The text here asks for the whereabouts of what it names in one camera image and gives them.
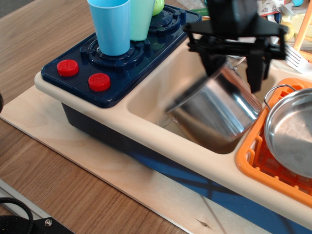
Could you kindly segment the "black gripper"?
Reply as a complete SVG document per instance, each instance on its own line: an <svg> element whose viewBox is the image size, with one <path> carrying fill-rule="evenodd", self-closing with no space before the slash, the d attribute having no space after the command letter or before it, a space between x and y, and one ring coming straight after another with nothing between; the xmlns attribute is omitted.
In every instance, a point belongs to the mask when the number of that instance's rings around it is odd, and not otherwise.
<svg viewBox="0 0 312 234"><path fill-rule="evenodd" d="M256 48L251 43L227 42L226 40L249 37L256 39L279 38L279 45L265 42L263 46L258 46L270 56L262 52L250 52L246 56L246 75L251 92L260 91L263 80L268 77L271 58L283 60L286 57L284 35L288 32L288 28L259 16L257 3L254 0L209 0L207 1L207 9L210 16L209 20L188 23L183 30L189 35L192 51L197 50L193 34L221 40L221 45L215 49L210 45L203 46L213 54L205 51L199 52L208 77L219 73L219 70L226 63L226 57L221 54L242 56Z"/></svg>

